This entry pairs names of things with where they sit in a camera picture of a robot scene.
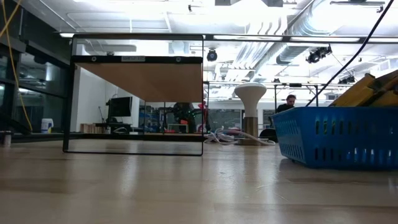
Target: man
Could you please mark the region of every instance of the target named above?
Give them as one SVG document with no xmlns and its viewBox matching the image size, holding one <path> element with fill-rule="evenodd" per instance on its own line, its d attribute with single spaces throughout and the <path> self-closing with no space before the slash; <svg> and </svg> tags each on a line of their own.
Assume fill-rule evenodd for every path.
<svg viewBox="0 0 398 224">
<path fill-rule="evenodd" d="M 283 105 L 279 105 L 278 108 L 276 109 L 276 113 L 280 113 L 285 110 L 289 110 L 294 107 L 294 103 L 296 101 L 296 96 L 295 95 L 289 95 L 286 98 L 286 103 Z"/>
</svg>

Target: yellow cable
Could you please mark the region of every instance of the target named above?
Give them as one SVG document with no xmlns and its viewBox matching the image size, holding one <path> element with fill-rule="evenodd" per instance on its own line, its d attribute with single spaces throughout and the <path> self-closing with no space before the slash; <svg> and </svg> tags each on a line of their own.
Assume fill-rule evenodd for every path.
<svg viewBox="0 0 398 224">
<path fill-rule="evenodd" d="M 29 124 L 30 131 L 33 131 L 32 124 L 30 123 L 29 117 L 28 117 L 27 112 L 26 112 L 24 100 L 22 99 L 22 94 L 19 92 L 19 82 L 18 82 L 18 77 L 17 77 L 17 70 L 15 69 L 14 59 L 13 59 L 13 56 L 12 56 L 12 48 L 11 48 L 10 36 L 9 36 L 9 33 L 8 33 L 8 25 L 11 22 L 12 17 L 14 16 L 15 12 L 18 10 L 18 7 L 21 4 L 21 1 L 22 0 L 19 0 L 19 2 L 17 3 L 16 8 L 14 9 L 14 12 L 12 12 L 10 19 L 7 21 L 7 17 L 6 17 L 6 0 L 3 0 L 3 2 L 2 2 L 2 12 L 4 14 L 4 21 L 7 21 L 6 22 L 6 26 L 3 28 L 3 30 L 5 29 L 6 30 L 6 34 L 7 34 L 7 42 L 8 42 L 8 48 L 9 48 L 9 51 L 10 51 L 12 71 L 14 72 L 15 84 L 17 85 L 17 89 L 18 89 L 18 93 L 19 93 L 19 99 L 21 100 L 22 108 L 24 109 L 25 117 L 26 117 L 26 120 L 27 120 L 27 122 Z"/>
</svg>

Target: spotlight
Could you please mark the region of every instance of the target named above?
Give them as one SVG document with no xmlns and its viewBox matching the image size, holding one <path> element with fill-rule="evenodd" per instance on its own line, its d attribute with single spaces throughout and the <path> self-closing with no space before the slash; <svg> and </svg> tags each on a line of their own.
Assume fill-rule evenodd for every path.
<svg viewBox="0 0 398 224">
<path fill-rule="evenodd" d="M 308 63 L 317 63 L 326 55 L 331 54 L 331 47 L 319 47 L 315 51 L 310 52 L 310 55 L 305 59 Z"/>
<path fill-rule="evenodd" d="M 210 49 L 207 53 L 207 61 L 215 62 L 217 60 L 217 53 L 215 49 Z"/>
<path fill-rule="evenodd" d="M 355 77 L 353 75 L 349 75 L 347 77 L 341 78 L 338 80 L 338 84 L 350 84 L 355 82 Z"/>
</svg>

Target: white mushroom lamp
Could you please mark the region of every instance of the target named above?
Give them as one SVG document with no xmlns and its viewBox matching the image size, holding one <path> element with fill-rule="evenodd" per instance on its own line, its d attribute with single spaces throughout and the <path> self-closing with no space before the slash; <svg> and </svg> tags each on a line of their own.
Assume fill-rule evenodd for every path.
<svg viewBox="0 0 398 224">
<path fill-rule="evenodd" d="M 243 83 L 238 85 L 234 91 L 244 105 L 244 132 L 256 138 L 259 136 L 257 104 L 266 91 L 267 88 L 260 83 Z M 244 145 L 259 145 L 257 141 L 247 138 L 239 143 Z"/>
</svg>

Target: black cable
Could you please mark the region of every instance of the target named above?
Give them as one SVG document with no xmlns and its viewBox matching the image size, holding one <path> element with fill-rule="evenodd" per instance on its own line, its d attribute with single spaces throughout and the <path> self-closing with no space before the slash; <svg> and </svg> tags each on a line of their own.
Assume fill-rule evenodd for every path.
<svg viewBox="0 0 398 224">
<path fill-rule="evenodd" d="M 365 48 L 366 44 L 369 42 L 369 39 L 372 37 L 374 31 L 376 31 L 377 27 L 379 26 L 380 22 L 383 20 L 383 17 L 386 15 L 387 11 L 390 9 L 392 3 L 394 2 L 394 0 L 390 0 L 390 2 L 388 3 L 388 5 L 386 6 L 385 10 L 381 13 L 379 19 L 376 21 L 376 23 L 374 24 L 373 28 L 371 29 L 369 35 L 366 37 L 365 41 L 363 42 L 363 44 L 361 45 L 361 47 L 359 48 L 359 50 L 354 54 L 354 56 L 335 74 L 332 76 L 332 78 L 322 87 L 322 89 L 318 92 L 318 94 L 316 94 L 312 100 L 310 100 L 307 105 L 305 106 L 309 106 L 314 99 L 316 99 L 319 94 L 325 90 L 325 88 L 344 70 L 346 69 L 346 67 L 348 65 L 350 65 L 351 62 L 353 62 L 353 60 L 361 53 L 361 51 Z"/>
</svg>

